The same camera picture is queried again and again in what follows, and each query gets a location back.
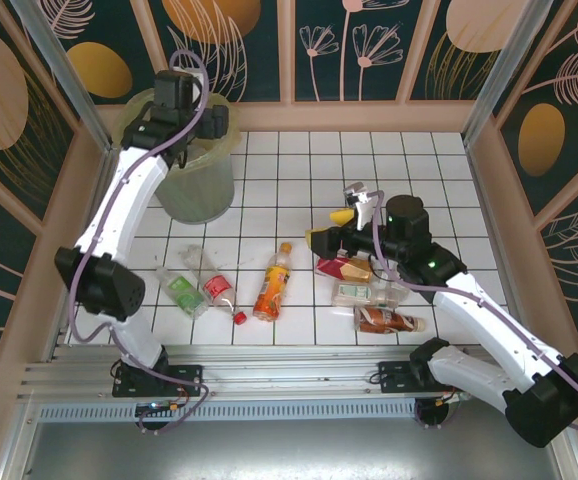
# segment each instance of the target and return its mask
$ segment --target red label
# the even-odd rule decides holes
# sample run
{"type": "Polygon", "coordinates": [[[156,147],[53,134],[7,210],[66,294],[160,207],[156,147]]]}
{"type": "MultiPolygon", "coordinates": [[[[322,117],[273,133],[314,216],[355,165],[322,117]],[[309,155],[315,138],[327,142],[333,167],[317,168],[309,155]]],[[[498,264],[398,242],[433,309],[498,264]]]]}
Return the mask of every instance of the red label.
{"type": "Polygon", "coordinates": [[[205,292],[211,296],[211,298],[216,298],[225,290],[229,290],[231,285],[229,285],[229,282],[225,277],[222,275],[216,275],[207,283],[205,283],[203,288],[205,289],[205,292]]]}

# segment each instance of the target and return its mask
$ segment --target orange juice bottle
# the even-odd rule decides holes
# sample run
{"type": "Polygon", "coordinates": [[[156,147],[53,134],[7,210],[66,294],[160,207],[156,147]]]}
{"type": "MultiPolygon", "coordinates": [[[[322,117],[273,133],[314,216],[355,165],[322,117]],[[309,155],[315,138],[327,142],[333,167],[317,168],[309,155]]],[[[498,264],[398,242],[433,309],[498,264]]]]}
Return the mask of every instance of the orange juice bottle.
{"type": "Polygon", "coordinates": [[[254,317],[267,322],[273,322],[280,315],[280,303],[291,275],[291,244],[283,243],[280,251],[269,260],[265,272],[265,282],[260,289],[260,295],[253,307],[254,317]]]}

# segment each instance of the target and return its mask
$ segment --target white tile floor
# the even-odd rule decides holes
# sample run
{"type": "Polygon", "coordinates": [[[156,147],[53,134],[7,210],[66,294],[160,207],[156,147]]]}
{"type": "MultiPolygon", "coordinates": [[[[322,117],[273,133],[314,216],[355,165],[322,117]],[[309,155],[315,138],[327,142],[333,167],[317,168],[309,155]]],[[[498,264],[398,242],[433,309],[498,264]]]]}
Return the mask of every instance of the white tile floor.
{"type": "MultiPolygon", "coordinates": [[[[412,293],[398,309],[425,320],[420,333],[356,333],[350,309],[331,306],[333,279],[315,275],[305,230],[331,225],[329,213],[344,207],[342,189],[354,181],[379,187],[387,198],[420,196],[435,241],[469,266],[501,305],[505,295],[467,157],[455,133],[251,132],[232,155],[236,194],[219,219],[189,226],[171,220],[154,197],[138,228],[129,268],[144,278],[144,313],[165,345],[411,345],[440,335],[452,343],[475,339],[449,315],[412,293]],[[195,279],[180,259],[188,245],[203,245],[218,268],[237,286],[238,302],[251,314],[267,260],[283,241],[294,250],[294,271],[281,318],[265,323],[250,317],[235,327],[220,311],[191,322],[159,288],[154,271],[166,265],[195,279]]],[[[83,333],[95,322],[78,313],[83,333]]],[[[77,343],[67,332],[65,340],[77,343]]],[[[105,344],[102,332],[93,342],[105,344]]]]}

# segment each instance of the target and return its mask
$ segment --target trash bin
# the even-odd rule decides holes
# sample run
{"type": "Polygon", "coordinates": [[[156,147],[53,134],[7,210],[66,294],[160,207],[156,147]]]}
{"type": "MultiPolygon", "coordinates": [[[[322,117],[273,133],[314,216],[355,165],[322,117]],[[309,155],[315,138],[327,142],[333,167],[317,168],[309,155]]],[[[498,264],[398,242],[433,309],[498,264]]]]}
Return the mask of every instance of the trash bin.
{"type": "MultiPolygon", "coordinates": [[[[153,89],[141,92],[127,102],[114,128],[114,140],[135,118],[142,105],[153,100],[153,89]]],[[[218,140],[195,139],[188,149],[187,165],[177,163],[156,190],[165,211],[175,220],[186,224],[207,223],[225,213],[234,197],[231,151],[240,142],[240,130],[235,108],[221,95],[211,94],[207,103],[229,108],[229,129],[218,140]]]]}

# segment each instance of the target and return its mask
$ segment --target red bottle cap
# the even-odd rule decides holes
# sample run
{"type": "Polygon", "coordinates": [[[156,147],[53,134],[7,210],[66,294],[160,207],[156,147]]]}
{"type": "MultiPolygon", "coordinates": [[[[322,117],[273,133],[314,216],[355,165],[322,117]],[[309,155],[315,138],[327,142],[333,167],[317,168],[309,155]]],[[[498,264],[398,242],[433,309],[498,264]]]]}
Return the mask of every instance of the red bottle cap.
{"type": "Polygon", "coordinates": [[[245,315],[245,312],[238,312],[233,316],[233,323],[235,323],[236,325],[242,325],[246,321],[247,315],[245,315]]]}

